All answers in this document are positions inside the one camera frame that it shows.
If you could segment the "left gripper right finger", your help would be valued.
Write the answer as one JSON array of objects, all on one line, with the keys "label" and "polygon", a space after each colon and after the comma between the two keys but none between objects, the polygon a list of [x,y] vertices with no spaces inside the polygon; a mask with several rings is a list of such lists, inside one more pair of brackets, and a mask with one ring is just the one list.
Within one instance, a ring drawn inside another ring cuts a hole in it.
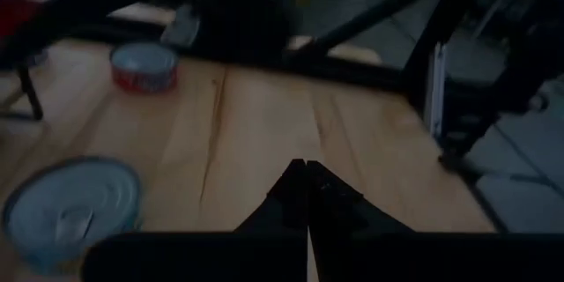
[{"label": "left gripper right finger", "polygon": [[366,267],[366,245],[412,232],[320,162],[308,162],[308,177],[308,228],[320,282],[352,278]]}]

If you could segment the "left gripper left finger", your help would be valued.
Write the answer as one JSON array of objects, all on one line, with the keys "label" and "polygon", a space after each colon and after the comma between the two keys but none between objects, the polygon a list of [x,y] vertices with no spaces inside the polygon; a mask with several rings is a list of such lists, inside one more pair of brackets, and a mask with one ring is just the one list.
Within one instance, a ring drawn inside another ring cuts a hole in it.
[{"label": "left gripper left finger", "polygon": [[234,230],[248,244],[240,282],[306,282],[308,275],[307,166],[293,159],[260,205]]}]

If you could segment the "red can fish picture label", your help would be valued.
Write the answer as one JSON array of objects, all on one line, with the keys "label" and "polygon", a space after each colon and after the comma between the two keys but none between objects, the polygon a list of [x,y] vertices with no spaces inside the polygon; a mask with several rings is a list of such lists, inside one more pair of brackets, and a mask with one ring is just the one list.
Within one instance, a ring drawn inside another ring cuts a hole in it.
[{"label": "red can fish picture label", "polygon": [[176,87],[179,56],[152,41],[118,45],[109,54],[112,79],[124,91],[164,93]]}]

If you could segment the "yellowfin tuna can blue yellow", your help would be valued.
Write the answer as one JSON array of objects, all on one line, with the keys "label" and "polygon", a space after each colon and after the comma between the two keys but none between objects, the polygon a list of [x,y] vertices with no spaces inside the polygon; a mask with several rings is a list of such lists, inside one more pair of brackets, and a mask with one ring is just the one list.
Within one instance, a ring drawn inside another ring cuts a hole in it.
[{"label": "yellowfin tuna can blue yellow", "polygon": [[2,229],[33,271],[72,272],[87,249],[137,229],[138,173],[119,160],[82,156],[34,172],[8,196]]}]

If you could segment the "black aluminium rig frame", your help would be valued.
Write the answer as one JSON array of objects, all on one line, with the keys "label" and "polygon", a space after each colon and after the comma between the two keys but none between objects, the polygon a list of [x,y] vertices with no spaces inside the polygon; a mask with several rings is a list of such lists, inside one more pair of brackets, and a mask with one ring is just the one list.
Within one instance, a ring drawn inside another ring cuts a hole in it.
[{"label": "black aluminium rig frame", "polygon": [[[130,4],[147,0],[58,0],[71,25],[106,17]],[[400,74],[380,66],[340,62],[329,52],[418,0],[383,0],[350,21],[295,52],[287,50],[292,17],[280,0],[193,0],[202,17],[205,41],[196,52],[217,60],[266,65],[350,84],[388,87],[407,93],[423,107],[424,62],[434,44],[454,32],[470,0],[440,0]],[[535,11],[517,29],[504,71],[488,87],[463,96],[463,86],[450,87],[453,112],[442,141],[449,158],[461,158],[495,124],[501,113],[521,114],[548,79],[564,73],[564,2]]]}]

